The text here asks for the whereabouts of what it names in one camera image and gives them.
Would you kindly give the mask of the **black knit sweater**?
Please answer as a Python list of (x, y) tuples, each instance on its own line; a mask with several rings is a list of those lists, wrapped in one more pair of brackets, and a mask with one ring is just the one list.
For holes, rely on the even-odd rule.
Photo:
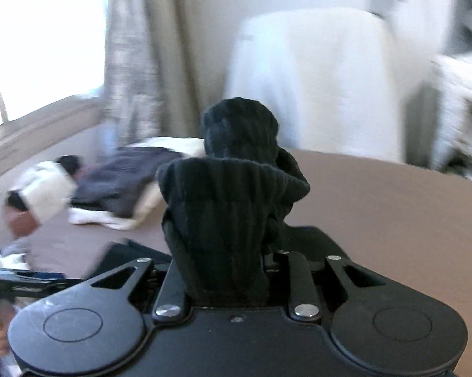
[(266, 305), (263, 257), (279, 250), (311, 262), (342, 249), (316, 227), (285, 222), (310, 186), (277, 142), (276, 118), (258, 101), (233, 98), (203, 117), (205, 155), (177, 159), (156, 174), (166, 202), (165, 241), (187, 293), (200, 305)]

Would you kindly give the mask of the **brown leather pouch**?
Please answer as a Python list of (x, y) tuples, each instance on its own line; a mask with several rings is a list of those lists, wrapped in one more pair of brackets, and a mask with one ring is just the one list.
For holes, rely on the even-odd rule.
[(6, 205), (3, 207), (3, 218), (15, 239), (27, 237), (39, 227), (39, 223), (29, 210), (20, 211)]

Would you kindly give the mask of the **white floral cloth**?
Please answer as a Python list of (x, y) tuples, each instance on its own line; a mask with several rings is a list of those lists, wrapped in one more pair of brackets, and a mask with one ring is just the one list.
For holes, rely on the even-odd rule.
[(5, 205), (30, 212), (37, 223), (62, 211), (77, 183), (59, 161), (43, 161), (25, 170), (9, 189)]

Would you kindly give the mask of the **black knit hat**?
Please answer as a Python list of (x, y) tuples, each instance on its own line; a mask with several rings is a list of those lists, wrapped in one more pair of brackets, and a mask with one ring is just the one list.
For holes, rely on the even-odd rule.
[(81, 157), (75, 155), (66, 155), (55, 160), (71, 177), (75, 177), (83, 167)]

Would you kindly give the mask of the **window sill ledge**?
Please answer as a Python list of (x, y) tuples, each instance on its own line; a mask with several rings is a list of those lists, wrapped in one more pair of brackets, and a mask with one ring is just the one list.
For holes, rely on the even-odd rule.
[(0, 176), (102, 120), (100, 97), (72, 96), (0, 126)]

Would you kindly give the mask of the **dark grey folded garment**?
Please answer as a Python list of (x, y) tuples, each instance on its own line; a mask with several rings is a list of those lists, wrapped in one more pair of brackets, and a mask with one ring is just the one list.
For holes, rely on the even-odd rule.
[(125, 147), (85, 174), (71, 200), (73, 208), (105, 211), (130, 219), (158, 169), (182, 154), (163, 147)]

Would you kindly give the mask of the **cream white folded garment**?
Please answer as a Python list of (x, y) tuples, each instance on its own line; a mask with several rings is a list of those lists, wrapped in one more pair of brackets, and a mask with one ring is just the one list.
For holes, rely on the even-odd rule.
[[(184, 159), (205, 155), (204, 141), (199, 138), (154, 137), (125, 147), (163, 147), (182, 154)], [(130, 231), (140, 226), (161, 202), (162, 196), (155, 179), (146, 186), (130, 219), (118, 218), (110, 212), (73, 208), (70, 203), (68, 221), (73, 225), (97, 224), (117, 231)]]

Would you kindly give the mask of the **silver patterned curtain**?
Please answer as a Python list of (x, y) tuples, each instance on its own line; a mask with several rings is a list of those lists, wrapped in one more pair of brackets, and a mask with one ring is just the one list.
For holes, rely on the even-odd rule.
[(164, 89), (149, 0), (108, 0), (104, 96), (119, 146), (161, 132)]

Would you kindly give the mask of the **olive green curtain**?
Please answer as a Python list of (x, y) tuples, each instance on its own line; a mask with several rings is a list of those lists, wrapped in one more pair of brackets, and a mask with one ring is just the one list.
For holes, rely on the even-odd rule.
[(145, 0), (145, 4), (164, 91), (163, 131), (175, 137), (199, 137), (200, 109), (184, 1)]

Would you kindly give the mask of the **white quilted blanket pile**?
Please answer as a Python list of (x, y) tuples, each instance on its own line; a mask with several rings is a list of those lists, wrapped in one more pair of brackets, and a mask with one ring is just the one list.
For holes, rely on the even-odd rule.
[(472, 162), (472, 51), (437, 55), (433, 85), (437, 105), (430, 167), (442, 170), (457, 156)]

